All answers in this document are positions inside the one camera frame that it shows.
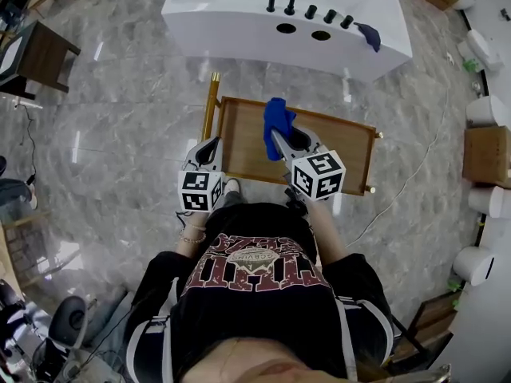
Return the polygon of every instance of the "black t-shirt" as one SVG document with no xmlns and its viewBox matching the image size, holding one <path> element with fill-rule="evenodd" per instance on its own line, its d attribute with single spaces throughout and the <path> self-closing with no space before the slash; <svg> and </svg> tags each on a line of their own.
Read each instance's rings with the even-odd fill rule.
<svg viewBox="0 0 511 383">
<path fill-rule="evenodd" d="M 178 381 L 221 341 L 267 338 L 281 342 L 312 369 L 346 377 L 335 295 L 367 300 L 390 316 L 382 286 L 363 255 L 323 268 L 308 222 L 286 207 L 241 204 L 215 212 L 198 261 L 160 253 L 150 264 L 133 305 L 134 328 L 156 315 L 175 277 L 180 299 L 172 308 L 172 370 Z M 387 336 L 373 314 L 347 310 L 355 356 L 382 361 Z"/>
</svg>

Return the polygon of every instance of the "floor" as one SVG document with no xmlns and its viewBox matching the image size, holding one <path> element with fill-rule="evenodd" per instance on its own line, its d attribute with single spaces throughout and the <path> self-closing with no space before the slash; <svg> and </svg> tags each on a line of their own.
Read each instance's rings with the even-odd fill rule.
<svg viewBox="0 0 511 383">
<path fill-rule="evenodd" d="M 477 218 L 461 178 L 465 107 L 477 97 L 471 89 L 477 78 L 461 68 L 456 50 L 466 33 L 461 16 L 423 0 L 400 0 L 413 61 L 374 84 L 349 81 L 346 91 L 340 77 L 309 69 L 183 57 L 161 18 L 163 2 L 57 0 L 43 13 L 42 21 L 82 53 L 69 71 L 69 94 L 39 89 L 43 108 L 30 109 L 39 203 L 51 216 L 42 236 L 46 256 L 33 257 L 37 265 L 27 265 L 26 277 L 71 253 L 76 258 L 34 284 L 32 293 L 58 300 L 118 283 L 133 289 L 149 260 L 174 248 L 177 171 L 188 140 L 200 134 L 214 70 L 222 74 L 220 94 L 284 97 L 291 106 L 384 133 L 370 170 L 376 193 L 343 197 L 337 223 L 347 243 L 389 206 L 438 131 L 420 172 L 350 251 L 366 255 L 405 323 L 421 301 L 444 292 L 454 256 L 474 240 Z M 25 179 L 31 173 L 26 115 L 11 99 L 0 101 L 6 176 Z M 285 200 L 278 185 L 242 186 L 251 201 Z"/>
</svg>

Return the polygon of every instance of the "printed graphic on shirt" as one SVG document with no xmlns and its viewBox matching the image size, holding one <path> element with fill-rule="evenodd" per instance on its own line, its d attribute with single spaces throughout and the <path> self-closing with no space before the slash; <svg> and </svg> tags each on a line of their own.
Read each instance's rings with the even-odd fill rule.
<svg viewBox="0 0 511 383">
<path fill-rule="evenodd" d="M 192 288 L 263 292 L 316 285 L 330 287 L 292 239 L 222 233 L 197 263 L 182 295 Z"/>
</svg>

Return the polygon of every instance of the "wooden tray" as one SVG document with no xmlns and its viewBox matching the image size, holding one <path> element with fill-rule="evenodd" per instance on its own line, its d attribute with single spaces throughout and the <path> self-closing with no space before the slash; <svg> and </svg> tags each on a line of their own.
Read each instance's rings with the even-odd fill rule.
<svg viewBox="0 0 511 383">
<path fill-rule="evenodd" d="M 218 105 L 217 136 L 224 140 L 224 172 L 234 177 L 287 184 L 283 178 L 287 172 L 284 162 L 272 162 L 266 155 L 263 142 L 266 104 L 222 97 Z M 294 126 L 309 128 L 327 148 L 337 151 L 347 170 L 343 193 L 364 195 L 376 129 L 321 113 L 287 109 L 297 114 Z"/>
</svg>

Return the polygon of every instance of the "wall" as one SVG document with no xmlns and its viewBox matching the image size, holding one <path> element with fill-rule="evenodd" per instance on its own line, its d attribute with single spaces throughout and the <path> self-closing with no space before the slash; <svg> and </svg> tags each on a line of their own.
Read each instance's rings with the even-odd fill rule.
<svg viewBox="0 0 511 383">
<path fill-rule="evenodd" d="M 493 41 L 499 49 L 505 68 L 499 73 L 487 73 L 489 91 L 497 95 L 511 109 L 511 22 L 499 13 L 506 8 L 511 15 L 511 0 L 477 0 L 465 11 L 470 26 Z"/>
<path fill-rule="evenodd" d="M 481 245 L 497 254 L 492 274 L 465 289 L 454 337 L 434 364 L 451 363 L 461 383 L 498 383 L 511 369 L 511 221 L 488 219 Z"/>
</svg>

